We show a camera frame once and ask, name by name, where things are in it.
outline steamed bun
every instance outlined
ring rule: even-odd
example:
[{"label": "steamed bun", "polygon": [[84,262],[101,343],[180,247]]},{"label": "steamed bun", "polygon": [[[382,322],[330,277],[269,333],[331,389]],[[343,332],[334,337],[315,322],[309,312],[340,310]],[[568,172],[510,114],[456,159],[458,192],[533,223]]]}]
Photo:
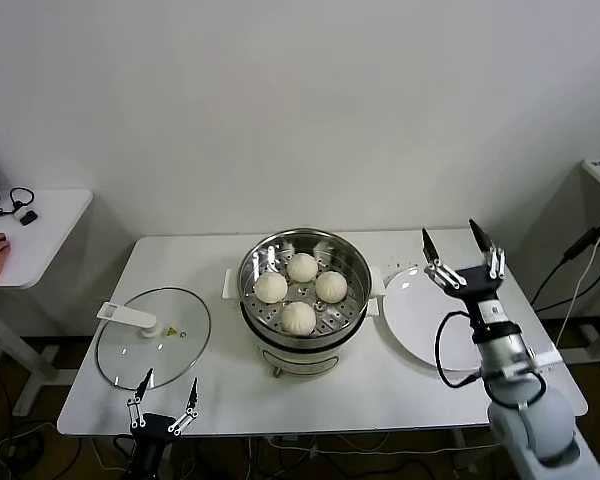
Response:
[{"label": "steamed bun", "polygon": [[347,281],[338,272],[325,272],[316,280],[316,295],[327,303],[337,303],[347,296]]},{"label": "steamed bun", "polygon": [[309,254],[296,253],[287,264],[287,273],[296,282],[310,282],[318,273],[318,262]]},{"label": "steamed bun", "polygon": [[282,329],[293,335],[310,335],[316,326],[316,314],[309,305],[293,302],[282,310]]},{"label": "steamed bun", "polygon": [[264,303],[277,303],[287,296],[287,281],[275,272],[263,273],[253,286],[258,300]]}]

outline floor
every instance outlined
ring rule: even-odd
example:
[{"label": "floor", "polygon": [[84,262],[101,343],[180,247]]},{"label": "floor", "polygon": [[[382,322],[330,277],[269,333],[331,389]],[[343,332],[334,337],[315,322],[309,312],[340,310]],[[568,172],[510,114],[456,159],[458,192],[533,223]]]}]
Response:
[{"label": "floor", "polygon": [[[583,346],[584,339],[577,331],[568,332],[564,337],[565,347]],[[77,368],[86,351],[87,344],[63,346],[56,359],[59,368]],[[578,425],[589,442],[591,449],[600,461],[600,366],[575,366],[571,369],[578,385],[589,402],[589,412],[578,420]],[[4,357],[0,363],[0,377],[4,379],[9,397],[15,402],[18,393],[24,386],[28,373],[9,357]],[[31,416],[16,419],[14,434],[25,432],[44,421],[55,424],[66,395],[68,387],[46,388],[42,391]],[[9,416],[0,386],[0,440],[8,432]],[[39,462],[30,470],[19,475],[22,480],[55,480],[62,479],[118,479],[122,471],[103,471],[98,465],[93,447],[88,439],[79,441],[76,438],[63,437],[53,428],[44,426],[40,429],[44,438],[44,453]],[[479,437],[485,435],[486,429],[472,429],[466,436],[469,441],[479,442]],[[370,449],[384,439],[383,434],[348,435],[346,440],[362,449]],[[285,440],[286,446],[310,446],[312,437],[300,437],[297,441]],[[352,450],[352,446],[335,435],[318,437],[321,450]],[[112,448],[108,439],[96,442],[104,465],[110,467],[126,467],[123,456]],[[453,437],[449,431],[426,432],[395,432],[384,443],[381,451],[395,450],[434,450],[453,446]],[[467,470],[455,470],[453,458],[448,453],[436,455],[317,455],[308,458],[304,452],[293,450],[278,450],[264,439],[251,439],[251,468],[252,479],[265,478],[369,478],[411,480],[510,480],[518,478],[503,449],[496,450],[477,462],[478,472],[472,474]],[[61,477],[56,477],[72,461],[78,449],[79,455],[71,467]],[[246,479],[249,472],[249,461],[245,454],[249,442],[246,439],[202,439],[182,440],[174,445],[172,466],[175,478],[183,478],[195,462],[195,469],[187,479]],[[6,448],[1,452],[1,458],[7,455]],[[0,478],[8,478],[1,469]]]}]

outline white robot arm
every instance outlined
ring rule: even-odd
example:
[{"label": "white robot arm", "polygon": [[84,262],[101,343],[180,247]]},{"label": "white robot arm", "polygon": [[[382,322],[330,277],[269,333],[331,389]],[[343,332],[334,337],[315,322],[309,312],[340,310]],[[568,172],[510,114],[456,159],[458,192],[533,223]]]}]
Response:
[{"label": "white robot arm", "polygon": [[[427,274],[467,307],[467,313],[447,315],[438,329],[438,373],[451,388],[482,379],[491,398],[487,412],[491,430],[523,480],[600,480],[600,464],[576,427],[571,405],[539,373],[541,367],[561,362],[560,355],[557,351],[535,355],[527,348],[520,327],[509,321],[496,293],[505,278],[504,251],[474,221],[469,224],[485,262],[457,272],[440,260],[422,229]],[[439,340],[447,321],[456,315],[469,318],[482,361],[478,372],[452,384],[440,365]]]}]

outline robotic arm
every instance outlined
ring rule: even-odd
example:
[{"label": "robotic arm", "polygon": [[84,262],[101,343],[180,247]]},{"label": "robotic arm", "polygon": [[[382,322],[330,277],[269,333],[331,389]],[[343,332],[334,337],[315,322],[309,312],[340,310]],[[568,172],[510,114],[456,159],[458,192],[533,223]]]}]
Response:
[{"label": "robotic arm", "polygon": [[195,410],[198,402],[198,379],[193,381],[189,400],[184,413],[178,418],[143,413],[140,404],[152,381],[153,369],[147,372],[132,398],[127,401],[131,418],[131,435],[135,440],[129,468],[121,480],[158,480],[158,469],[164,449],[198,417]]},{"label": "robotic arm", "polygon": [[[438,372],[451,388],[482,379],[491,399],[487,411],[491,430],[507,448],[523,480],[600,480],[600,464],[576,427],[571,406],[539,373],[541,367],[562,362],[560,354],[536,355],[526,346],[522,330],[507,318],[497,295],[505,278],[504,250],[473,220],[469,224],[484,262],[458,271],[440,260],[431,237],[422,229],[427,275],[467,308],[467,313],[447,315],[438,329]],[[452,384],[440,365],[439,339],[444,325],[455,315],[469,318],[481,367]]]}]

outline white plate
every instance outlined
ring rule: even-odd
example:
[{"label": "white plate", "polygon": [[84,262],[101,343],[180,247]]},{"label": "white plate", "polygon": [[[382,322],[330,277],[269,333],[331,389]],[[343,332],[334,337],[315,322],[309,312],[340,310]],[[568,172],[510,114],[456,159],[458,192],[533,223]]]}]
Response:
[{"label": "white plate", "polygon": [[[384,316],[398,341],[415,356],[435,366],[434,344],[444,316],[466,311],[460,300],[448,297],[420,267],[396,275],[387,285]],[[480,365],[478,349],[471,341],[473,330],[466,317],[447,322],[440,339],[440,363],[445,370],[475,370]]]}]

